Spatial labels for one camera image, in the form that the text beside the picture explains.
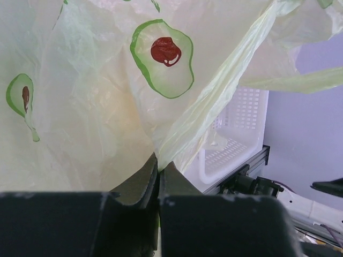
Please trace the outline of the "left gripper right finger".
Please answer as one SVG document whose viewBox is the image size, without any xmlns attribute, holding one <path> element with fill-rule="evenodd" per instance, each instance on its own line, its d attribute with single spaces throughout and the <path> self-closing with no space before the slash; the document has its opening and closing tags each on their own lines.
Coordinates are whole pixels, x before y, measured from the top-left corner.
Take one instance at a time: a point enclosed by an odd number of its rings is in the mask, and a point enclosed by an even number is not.
<svg viewBox="0 0 343 257">
<path fill-rule="evenodd" d="M 169 163 L 160 173 L 162 256 L 302 256 L 275 198 L 205 195 Z"/>
</svg>

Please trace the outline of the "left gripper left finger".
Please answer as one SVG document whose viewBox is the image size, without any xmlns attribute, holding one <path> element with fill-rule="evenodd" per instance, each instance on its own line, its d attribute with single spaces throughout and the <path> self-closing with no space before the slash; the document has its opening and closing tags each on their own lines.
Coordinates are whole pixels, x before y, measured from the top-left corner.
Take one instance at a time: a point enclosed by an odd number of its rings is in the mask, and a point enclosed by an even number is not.
<svg viewBox="0 0 343 257">
<path fill-rule="evenodd" d="M 153 256 L 157 194 L 154 155 L 108 192 L 3 192 L 1 256 Z"/>
</svg>

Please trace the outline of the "green avocado print plastic bag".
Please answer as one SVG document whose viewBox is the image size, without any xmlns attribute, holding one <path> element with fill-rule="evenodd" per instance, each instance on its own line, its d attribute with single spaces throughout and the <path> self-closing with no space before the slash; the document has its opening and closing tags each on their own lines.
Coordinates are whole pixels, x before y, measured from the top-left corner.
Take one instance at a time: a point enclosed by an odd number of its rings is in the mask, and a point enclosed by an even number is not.
<svg viewBox="0 0 343 257">
<path fill-rule="evenodd" d="M 107 191 L 184 171 L 238 86 L 312 93 L 295 50 L 342 32 L 342 1 L 1 1 L 1 190 Z"/>
</svg>

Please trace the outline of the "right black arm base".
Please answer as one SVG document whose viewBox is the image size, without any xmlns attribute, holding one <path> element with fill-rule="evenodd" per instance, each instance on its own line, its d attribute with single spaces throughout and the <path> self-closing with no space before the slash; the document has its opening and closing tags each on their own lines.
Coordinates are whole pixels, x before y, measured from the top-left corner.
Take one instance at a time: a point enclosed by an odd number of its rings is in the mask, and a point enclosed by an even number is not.
<svg viewBox="0 0 343 257">
<path fill-rule="evenodd" d="M 246 195 L 268 195 L 277 197 L 284 188 L 274 181 L 262 177 L 251 178 L 246 175 L 237 175 L 220 184 L 220 194 L 246 194 Z"/>
</svg>

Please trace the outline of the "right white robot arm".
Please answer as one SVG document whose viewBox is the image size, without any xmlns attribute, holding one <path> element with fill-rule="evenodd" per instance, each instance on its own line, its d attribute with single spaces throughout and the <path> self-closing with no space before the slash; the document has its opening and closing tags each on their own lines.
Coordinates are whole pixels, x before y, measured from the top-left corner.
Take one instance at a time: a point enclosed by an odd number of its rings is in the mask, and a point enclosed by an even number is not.
<svg viewBox="0 0 343 257">
<path fill-rule="evenodd" d="M 318 225 L 342 233 L 342 210 L 338 210 L 296 194 L 290 187 L 274 181 L 284 190 L 278 193 L 277 199 L 296 218 L 303 217 Z"/>
</svg>

